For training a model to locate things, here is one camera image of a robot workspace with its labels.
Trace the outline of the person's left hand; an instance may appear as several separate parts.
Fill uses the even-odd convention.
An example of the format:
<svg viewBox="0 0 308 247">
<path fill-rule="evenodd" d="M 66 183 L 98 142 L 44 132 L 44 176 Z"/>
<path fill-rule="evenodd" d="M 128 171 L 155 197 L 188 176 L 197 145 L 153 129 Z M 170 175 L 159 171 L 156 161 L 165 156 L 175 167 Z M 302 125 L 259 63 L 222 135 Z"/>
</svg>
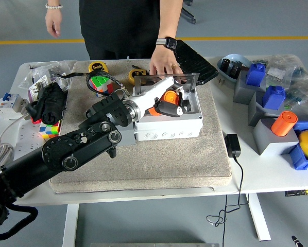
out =
<svg viewBox="0 0 308 247">
<path fill-rule="evenodd" d="M 183 73 L 176 61 L 174 52 L 163 45 L 156 46 L 151 56 L 149 71 L 150 75 L 172 75 Z"/>
</svg>

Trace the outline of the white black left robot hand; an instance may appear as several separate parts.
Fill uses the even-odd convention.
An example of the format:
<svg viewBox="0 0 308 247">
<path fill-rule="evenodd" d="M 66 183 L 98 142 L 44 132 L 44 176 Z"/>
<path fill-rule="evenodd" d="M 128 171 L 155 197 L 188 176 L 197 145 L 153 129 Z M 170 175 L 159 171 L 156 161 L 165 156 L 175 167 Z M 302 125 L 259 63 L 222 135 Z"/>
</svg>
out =
<svg viewBox="0 0 308 247">
<path fill-rule="evenodd" d="M 141 119 L 146 111 L 153 116 L 180 117 L 191 110 L 190 101 L 184 99 L 183 86 L 172 76 L 160 80 L 139 95 L 128 97 L 124 104 L 130 107 L 134 121 Z"/>
</svg>

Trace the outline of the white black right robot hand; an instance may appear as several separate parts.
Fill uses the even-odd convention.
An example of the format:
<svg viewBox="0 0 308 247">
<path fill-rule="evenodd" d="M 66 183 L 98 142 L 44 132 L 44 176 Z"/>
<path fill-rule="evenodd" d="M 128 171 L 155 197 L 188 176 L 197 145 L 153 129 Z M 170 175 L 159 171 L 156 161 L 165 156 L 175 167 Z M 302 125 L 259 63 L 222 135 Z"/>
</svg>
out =
<svg viewBox="0 0 308 247">
<path fill-rule="evenodd" d="M 304 245 L 299 241 L 296 236 L 292 235 L 291 238 L 296 247 L 304 247 Z"/>
</svg>

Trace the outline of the person's right hand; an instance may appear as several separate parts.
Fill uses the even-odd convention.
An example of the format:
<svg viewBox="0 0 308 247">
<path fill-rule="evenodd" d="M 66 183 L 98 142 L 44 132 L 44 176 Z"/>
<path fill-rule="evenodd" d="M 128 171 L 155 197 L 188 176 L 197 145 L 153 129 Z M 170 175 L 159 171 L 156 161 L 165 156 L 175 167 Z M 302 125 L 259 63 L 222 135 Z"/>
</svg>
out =
<svg viewBox="0 0 308 247">
<path fill-rule="evenodd" d="M 48 33 L 54 38 L 61 35 L 60 26 L 62 22 L 62 13 L 60 9 L 48 9 L 45 16 L 45 24 Z"/>
</svg>

